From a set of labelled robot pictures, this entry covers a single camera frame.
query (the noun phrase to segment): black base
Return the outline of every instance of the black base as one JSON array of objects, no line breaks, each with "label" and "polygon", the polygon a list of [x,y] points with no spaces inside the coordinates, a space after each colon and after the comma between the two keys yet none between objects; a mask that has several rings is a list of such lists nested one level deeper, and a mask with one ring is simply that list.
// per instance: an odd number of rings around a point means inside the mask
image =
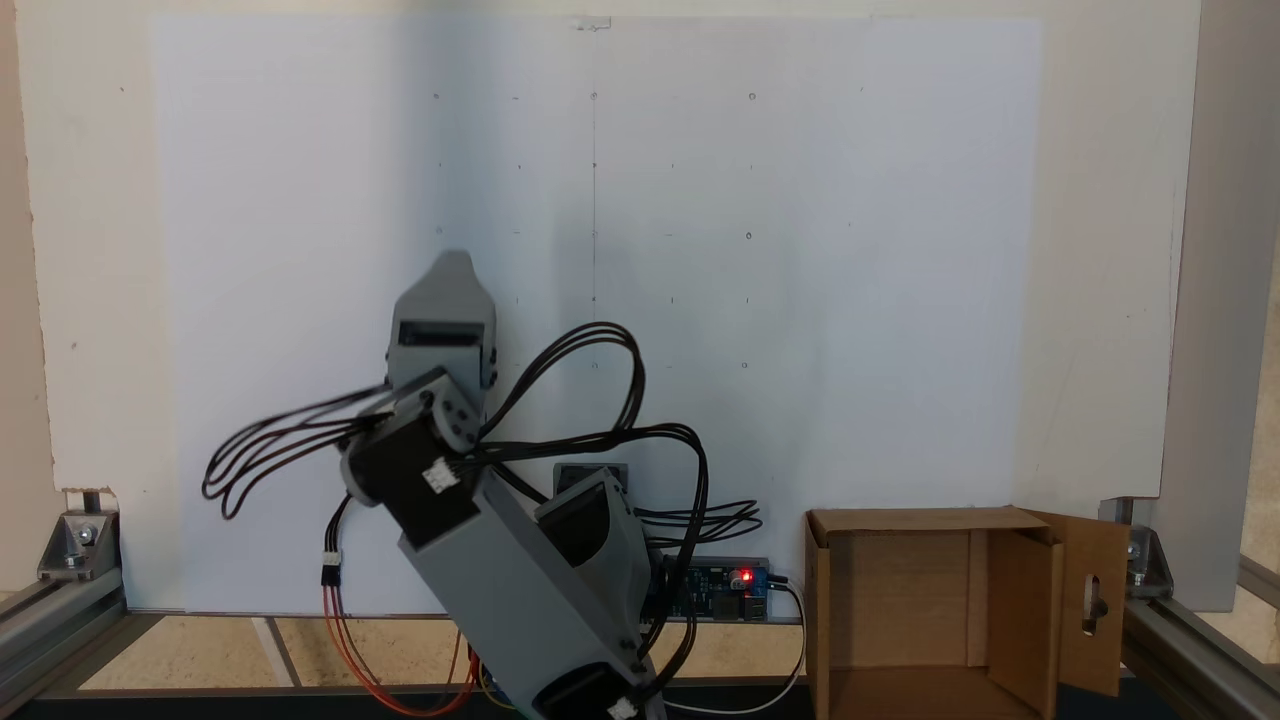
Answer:
[{"label": "black base", "polygon": [[[672,687],[666,696],[672,702],[705,707],[749,707],[773,697],[777,685],[772,683],[682,684]],[[412,707],[431,707],[438,694],[431,692],[397,692],[396,696]],[[1098,694],[1062,687],[1059,692],[1057,716],[1060,720],[1178,720],[1178,715],[1153,691],[1126,678],[1120,683],[1120,697]],[[387,710],[366,694],[335,691],[334,688],[244,689],[244,691],[134,691],[93,693],[69,698],[37,698],[12,716],[14,720],[50,720],[84,717],[129,717],[131,720],[279,720],[280,717],[306,717],[307,720],[361,720],[402,717]],[[448,720],[518,720],[520,714],[490,703],[479,692]],[[681,711],[669,711],[671,720],[708,717]],[[755,720],[797,720],[813,717],[809,691],[796,685],[787,697],[764,712],[745,716]]]}]

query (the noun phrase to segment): white paper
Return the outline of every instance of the white paper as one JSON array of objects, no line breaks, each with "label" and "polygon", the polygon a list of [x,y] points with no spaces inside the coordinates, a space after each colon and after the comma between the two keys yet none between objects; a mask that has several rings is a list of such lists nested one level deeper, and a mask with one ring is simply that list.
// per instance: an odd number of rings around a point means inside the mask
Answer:
[{"label": "white paper", "polygon": [[[763,509],[704,552],[797,577],[806,509],[1010,501],[1037,20],[169,17],[154,50],[187,610],[319,611],[337,454],[233,523],[204,466],[378,382],[444,247],[498,302],[492,400],[582,322],[636,334],[641,423],[691,425],[712,501]],[[580,352],[502,434],[607,427],[628,372]],[[691,452],[608,459],[637,505],[689,506]],[[550,464],[524,470],[549,489]],[[351,512],[351,611],[440,610],[397,537]]]}]

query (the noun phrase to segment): white wall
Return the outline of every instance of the white wall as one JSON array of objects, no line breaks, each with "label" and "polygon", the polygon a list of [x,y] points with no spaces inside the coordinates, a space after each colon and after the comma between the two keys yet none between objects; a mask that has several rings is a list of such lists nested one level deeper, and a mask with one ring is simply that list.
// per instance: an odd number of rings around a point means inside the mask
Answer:
[{"label": "white wall", "polygon": [[17,40],[13,0],[0,0],[0,591],[35,582],[63,510],[49,450]]}]

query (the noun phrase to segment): red wire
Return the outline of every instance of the red wire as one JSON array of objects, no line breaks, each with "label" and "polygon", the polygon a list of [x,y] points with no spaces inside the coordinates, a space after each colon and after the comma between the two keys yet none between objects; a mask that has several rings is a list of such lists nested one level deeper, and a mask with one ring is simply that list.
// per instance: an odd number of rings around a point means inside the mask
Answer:
[{"label": "red wire", "polygon": [[[477,667],[479,659],[475,656],[475,653],[472,653],[468,650],[467,652],[471,657],[471,670],[467,673],[467,679],[462,687],[462,692],[454,696],[454,698],[448,705],[445,705],[439,710],[416,710],[413,707],[408,707],[401,703],[394,697],[392,697],[390,693],[388,693],[387,689],[383,688],[378,682],[366,676],[365,673],[367,667],[361,669],[360,665],[356,662],[352,653],[352,648],[348,647],[347,644],[346,635],[349,635],[349,629],[347,630],[347,633],[343,633],[346,625],[346,618],[338,611],[340,606],[340,600],[338,598],[337,588],[328,588],[328,587],[324,588],[323,600],[324,600],[325,629],[329,632],[329,639],[333,641],[334,648],[338,651],[338,655],[342,656],[343,662],[347,664],[347,667],[351,670],[351,673],[356,676],[356,680],[361,685],[364,685],[364,688],[369,691],[369,693],[374,696],[374,698],[378,702],[383,703],[390,710],[394,710],[396,712],[399,712],[401,715],[407,715],[410,717],[439,717],[442,715],[447,715],[462,707],[467,702],[467,700],[471,698],[471,693],[475,689],[475,679],[479,673]],[[454,639],[454,646],[453,646],[454,664],[457,662],[457,648],[460,639],[461,634],[458,635],[458,638]],[[449,682],[452,680],[453,680],[453,669],[451,667]]]}]

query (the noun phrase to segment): white connector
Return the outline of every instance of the white connector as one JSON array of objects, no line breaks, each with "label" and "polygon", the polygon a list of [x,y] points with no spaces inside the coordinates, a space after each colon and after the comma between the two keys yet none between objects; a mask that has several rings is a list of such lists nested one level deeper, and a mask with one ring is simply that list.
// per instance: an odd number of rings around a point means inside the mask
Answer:
[{"label": "white connector", "polygon": [[614,702],[613,707],[609,708],[609,717],[613,720],[631,720],[636,715],[640,715],[640,711],[625,697],[620,697],[618,702]]}]

